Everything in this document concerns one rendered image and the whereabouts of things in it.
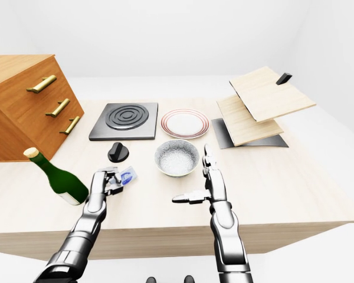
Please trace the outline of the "silver robot left hand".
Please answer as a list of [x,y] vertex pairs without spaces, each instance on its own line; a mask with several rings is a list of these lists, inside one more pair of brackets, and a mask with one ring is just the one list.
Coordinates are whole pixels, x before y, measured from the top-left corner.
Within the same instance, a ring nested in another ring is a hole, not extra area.
[[115,195],[123,191],[122,178],[118,167],[110,166],[99,169],[91,182],[90,195]]

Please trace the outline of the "silver robot right hand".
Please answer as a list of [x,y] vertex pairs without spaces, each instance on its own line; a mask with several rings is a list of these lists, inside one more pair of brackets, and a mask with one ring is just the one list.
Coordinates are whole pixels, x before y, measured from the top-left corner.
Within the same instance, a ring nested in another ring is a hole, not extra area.
[[202,158],[203,175],[205,178],[205,190],[194,190],[189,193],[177,195],[172,199],[173,203],[198,204],[205,200],[210,203],[227,201],[227,193],[221,171],[217,167],[217,160],[209,144],[204,146]]

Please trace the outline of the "blue white cream cheese box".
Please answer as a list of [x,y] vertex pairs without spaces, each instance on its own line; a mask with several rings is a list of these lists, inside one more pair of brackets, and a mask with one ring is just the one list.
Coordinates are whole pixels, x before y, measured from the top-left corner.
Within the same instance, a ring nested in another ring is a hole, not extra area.
[[131,181],[134,181],[137,178],[137,174],[132,166],[129,166],[124,171],[120,172],[120,177],[122,180],[122,185],[125,186]]

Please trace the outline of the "grey patterned bowl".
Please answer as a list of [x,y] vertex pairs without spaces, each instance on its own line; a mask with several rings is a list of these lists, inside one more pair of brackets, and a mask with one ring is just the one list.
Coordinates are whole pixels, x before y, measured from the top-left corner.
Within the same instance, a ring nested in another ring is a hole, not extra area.
[[199,153],[192,143],[177,139],[161,144],[156,149],[154,158],[162,173],[171,177],[182,177],[195,170]]

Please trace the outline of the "round black stove knob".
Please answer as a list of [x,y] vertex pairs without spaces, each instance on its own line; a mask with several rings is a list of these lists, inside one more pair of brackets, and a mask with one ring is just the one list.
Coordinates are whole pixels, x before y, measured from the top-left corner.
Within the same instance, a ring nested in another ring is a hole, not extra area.
[[115,142],[108,151],[107,157],[113,163],[120,163],[129,157],[129,150],[121,142]]

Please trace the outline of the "green wine bottle with cork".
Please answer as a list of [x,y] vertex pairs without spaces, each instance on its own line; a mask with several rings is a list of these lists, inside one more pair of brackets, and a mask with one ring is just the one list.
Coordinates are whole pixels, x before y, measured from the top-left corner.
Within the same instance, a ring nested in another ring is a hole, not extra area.
[[24,156],[35,163],[46,175],[52,190],[70,205],[80,205],[86,201],[89,190],[72,173],[55,167],[37,148],[30,147]]

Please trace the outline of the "white plate with red rings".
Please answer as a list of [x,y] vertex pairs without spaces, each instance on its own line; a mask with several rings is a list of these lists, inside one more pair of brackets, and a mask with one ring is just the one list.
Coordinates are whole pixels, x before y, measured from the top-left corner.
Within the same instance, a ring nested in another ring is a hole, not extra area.
[[179,108],[166,113],[160,125],[162,130],[172,137],[194,139],[209,130],[210,120],[198,110]]

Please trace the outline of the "wooden cabinet drawer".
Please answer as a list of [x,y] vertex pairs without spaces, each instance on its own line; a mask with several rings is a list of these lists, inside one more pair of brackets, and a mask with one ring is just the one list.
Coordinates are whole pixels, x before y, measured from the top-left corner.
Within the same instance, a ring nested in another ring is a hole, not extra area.
[[24,132],[33,141],[34,147],[50,160],[67,138],[64,131],[77,116],[81,117],[83,114],[83,109],[74,104],[68,105],[57,117],[46,116],[43,111],[26,119]]
[[[52,82],[40,93],[28,91],[42,82],[44,77],[56,76]],[[58,97],[71,93],[55,55],[0,55],[0,105],[5,99],[15,102],[21,98],[27,100],[31,96],[43,96],[55,91]]]
[[67,135],[74,119],[84,114],[71,87],[57,81],[38,94],[20,91],[14,98],[6,99],[5,107],[32,138],[41,134]]

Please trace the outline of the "flat dark stove plate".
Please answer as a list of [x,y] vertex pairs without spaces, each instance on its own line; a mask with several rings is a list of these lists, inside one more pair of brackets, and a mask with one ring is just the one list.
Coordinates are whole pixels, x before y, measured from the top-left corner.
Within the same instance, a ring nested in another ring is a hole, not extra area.
[[153,140],[158,103],[109,103],[89,134],[89,140]]

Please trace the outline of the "pale wood two-tier rack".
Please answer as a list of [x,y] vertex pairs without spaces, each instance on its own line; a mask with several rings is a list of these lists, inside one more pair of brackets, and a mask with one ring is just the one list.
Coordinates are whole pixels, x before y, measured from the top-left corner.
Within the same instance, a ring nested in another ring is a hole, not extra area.
[[219,148],[287,147],[276,118],[316,105],[289,82],[291,77],[261,67],[231,79],[235,94],[217,100],[222,117],[212,121]]

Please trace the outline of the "wooden cabinet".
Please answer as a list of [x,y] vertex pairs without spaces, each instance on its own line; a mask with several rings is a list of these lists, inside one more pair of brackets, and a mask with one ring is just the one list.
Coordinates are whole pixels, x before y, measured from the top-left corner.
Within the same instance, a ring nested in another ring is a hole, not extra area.
[[53,54],[0,55],[0,162],[51,159],[83,114]]

